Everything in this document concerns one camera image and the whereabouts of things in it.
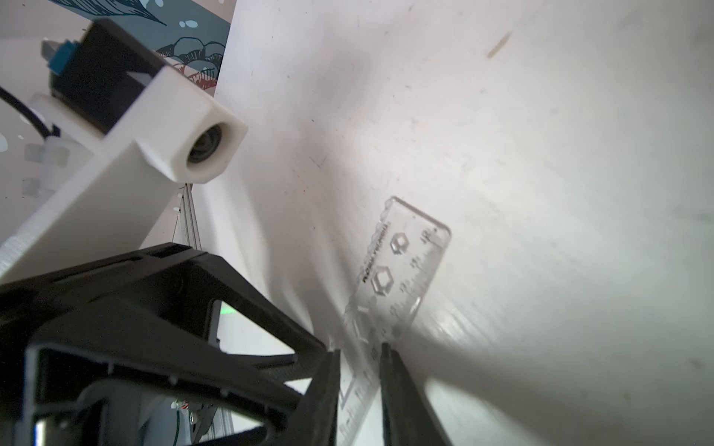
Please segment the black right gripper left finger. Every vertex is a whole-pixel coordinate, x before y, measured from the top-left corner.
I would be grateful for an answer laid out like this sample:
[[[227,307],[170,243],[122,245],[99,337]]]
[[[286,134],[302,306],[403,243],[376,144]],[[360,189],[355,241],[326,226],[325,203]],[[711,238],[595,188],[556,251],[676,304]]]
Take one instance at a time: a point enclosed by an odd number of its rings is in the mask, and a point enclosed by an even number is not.
[[[296,412],[289,418],[282,445],[329,446],[337,441],[340,351],[330,351],[312,377]]]

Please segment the short clear grey ruler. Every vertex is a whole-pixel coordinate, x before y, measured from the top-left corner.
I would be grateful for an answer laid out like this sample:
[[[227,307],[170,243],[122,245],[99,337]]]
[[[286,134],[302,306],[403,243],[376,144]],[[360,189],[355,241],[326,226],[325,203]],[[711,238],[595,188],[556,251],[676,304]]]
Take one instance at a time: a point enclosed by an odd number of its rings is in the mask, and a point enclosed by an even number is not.
[[[379,388],[381,345],[411,327],[451,238],[448,226],[411,204],[386,202],[331,341],[341,351],[338,445],[354,444]]]

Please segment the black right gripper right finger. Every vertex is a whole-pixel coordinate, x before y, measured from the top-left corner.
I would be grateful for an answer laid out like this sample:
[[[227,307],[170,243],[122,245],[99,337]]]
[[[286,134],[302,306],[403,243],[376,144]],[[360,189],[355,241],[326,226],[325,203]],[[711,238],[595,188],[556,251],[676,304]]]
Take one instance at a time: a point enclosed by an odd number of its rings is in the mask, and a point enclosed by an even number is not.
[[[380,384],[385,445],[448,445],[418,392],[400,354],[381,345]]]

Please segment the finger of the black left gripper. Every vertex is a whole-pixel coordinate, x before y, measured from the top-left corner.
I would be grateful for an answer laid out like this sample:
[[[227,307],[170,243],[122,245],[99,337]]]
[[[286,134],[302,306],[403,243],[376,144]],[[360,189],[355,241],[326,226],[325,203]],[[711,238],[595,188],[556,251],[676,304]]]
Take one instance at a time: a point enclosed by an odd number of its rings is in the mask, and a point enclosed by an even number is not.
[[[292,351],[238,361],[278,382],[313,376],[325,344],[281,312],[220,256],[164,243],[1,284],[1,381],[20,381],[23,351],[42,323],[100,298],[123,299],[211,346],[226,304]]]

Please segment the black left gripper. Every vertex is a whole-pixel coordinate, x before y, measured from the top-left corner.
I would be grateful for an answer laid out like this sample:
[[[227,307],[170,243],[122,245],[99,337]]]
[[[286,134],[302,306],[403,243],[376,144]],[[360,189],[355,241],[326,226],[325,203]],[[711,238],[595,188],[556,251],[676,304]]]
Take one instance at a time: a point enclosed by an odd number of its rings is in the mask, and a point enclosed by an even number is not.
[[[137,445],[152,399],[232,409],[282,430],[299,394],[143,308],[95,301],[42,323],[23,351],[7,445]]]

